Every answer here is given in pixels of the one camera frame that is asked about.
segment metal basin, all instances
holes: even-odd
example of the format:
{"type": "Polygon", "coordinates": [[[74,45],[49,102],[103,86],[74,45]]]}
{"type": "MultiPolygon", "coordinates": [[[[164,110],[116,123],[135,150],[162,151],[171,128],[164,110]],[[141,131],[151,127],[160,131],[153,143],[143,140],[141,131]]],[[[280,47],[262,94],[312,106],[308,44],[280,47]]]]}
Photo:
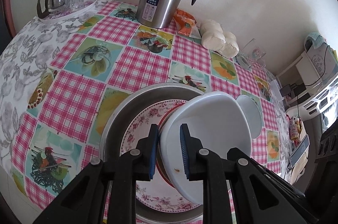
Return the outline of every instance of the metal basin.
{"type": "MultiPolygon", "coordinates": [[[[154,103],[182,99],[191,100],[204,93],[199,89],[177,83],[154,84],[140,89],[126,98],[113,112],[102,133],[99,157],[103,161],[114,160],[120,156],[120,147],[129,124],[142,110],[154,103]]],[[[154,210],[136,199],[136,216],[151,223],[188,223],[202,219],[203,206],[181,213],[166,213],[154,210]]]]}

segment tablecloth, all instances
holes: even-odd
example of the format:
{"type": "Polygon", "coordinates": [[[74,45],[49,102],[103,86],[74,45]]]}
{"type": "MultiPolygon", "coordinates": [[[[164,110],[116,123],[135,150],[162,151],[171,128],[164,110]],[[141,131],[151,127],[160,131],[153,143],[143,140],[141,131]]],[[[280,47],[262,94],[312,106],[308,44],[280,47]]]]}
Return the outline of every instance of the tablecloth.
{"type": "Polygon", "coordinates": [[[283,105],[269,90],[274,76],[245,70],[200,40],[177,35],[174,20],[161,30],[145,27],[135,19],[136,9],[98,0],[62,22],[35,17],[0,56],[1,165],[19,190],[44,209],[98,156],[103,128],[118,104],[163,82],[254,99],[263,129],[252,140],[252,158],[284,175],[288,127],[283,105]]]}

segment pink floral pattern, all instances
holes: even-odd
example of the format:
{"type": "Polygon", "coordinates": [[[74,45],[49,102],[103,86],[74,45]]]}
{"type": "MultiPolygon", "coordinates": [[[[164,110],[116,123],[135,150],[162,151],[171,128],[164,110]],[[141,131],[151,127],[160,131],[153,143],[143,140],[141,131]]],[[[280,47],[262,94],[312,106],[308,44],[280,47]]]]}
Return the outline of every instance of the pink floral pattern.
{"type": "MultiPolygon", "coordinates": [[[[151,124],[158,124],[173,107],[185,102],[184,100],[159,102],[138,114],[123,137],[120,154],[136,148],[138,140],[148,136],[151,124]]],[[[136,198],[150,208],[168,213],[185,212],[198,206],[183,198],[175,188],[165,182],[157,168],[152,181],[139,181],[136,184],[136,198]]]]}

